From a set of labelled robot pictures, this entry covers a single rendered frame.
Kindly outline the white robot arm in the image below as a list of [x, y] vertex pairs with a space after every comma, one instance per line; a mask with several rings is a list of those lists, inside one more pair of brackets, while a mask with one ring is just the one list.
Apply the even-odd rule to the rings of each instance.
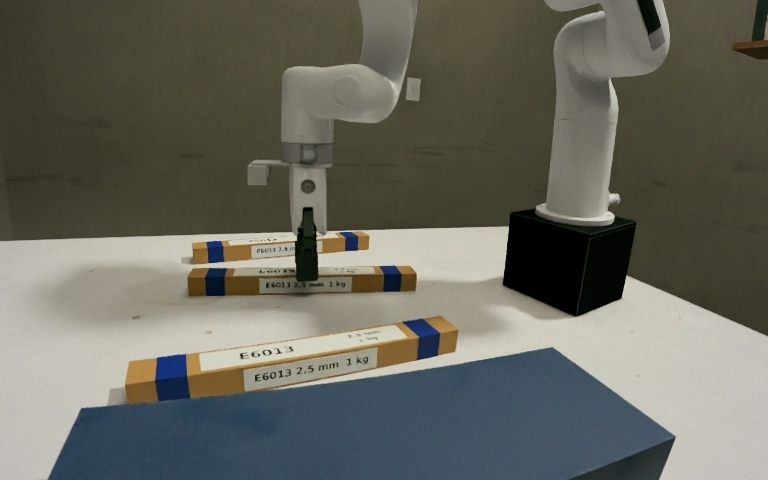
[[[611, 78], [644, 75], [664, 62], [670, 33], [663, 1], [544, 2], [555, 11], [600, 3], [604, 11], [570, 21], [556, 37], [547, 199], [536, 214], [562, 224], [607, 226], [614, 222], [608, 206], [620, 202], [618, 194], [608, 191], [618, 119]], [[392, 113], [408, 64], [418, 0], [358, 4], [363, 24], [359, 64], [284, 72], [281, 161], [255, 160], [248, 166], [248, 186], [267, 186], [271, 166], [333, 163], [334, 119], [370, 124]]]

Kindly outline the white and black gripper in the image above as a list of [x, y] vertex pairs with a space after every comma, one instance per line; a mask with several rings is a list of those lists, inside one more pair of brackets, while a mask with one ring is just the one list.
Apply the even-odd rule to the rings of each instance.
[[[317, 231], [319, 235], [324, 234], [322, 237], [327, 234], [326, 168], [330, 167], [333, 167], [333, 163], [292, 164], [292, 167], [289, 167], [290, 215], [293, 235], [296, 236], [297, 282], [318, 280]], [[307, 190], [305, 185], [310, 185], [310, 190]]]

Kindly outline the tan welding electrode pack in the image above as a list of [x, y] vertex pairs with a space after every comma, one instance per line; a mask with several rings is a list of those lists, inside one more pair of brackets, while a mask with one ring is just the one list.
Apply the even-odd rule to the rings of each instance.
[[264, 391], [456, 352], [442, 316], [305, 338], [129, 361], [128, 404]]
[[[317, 254], [369, 249], [362, 231], [317, 234]], [[296, 236], [192, 243], [194, 265], [295, 256]]]
[[318, 267], [316, 282], [297, 282], [296, 267], [193, 268], [189, 296], [295, 295], [416, 291], [410, 266]]

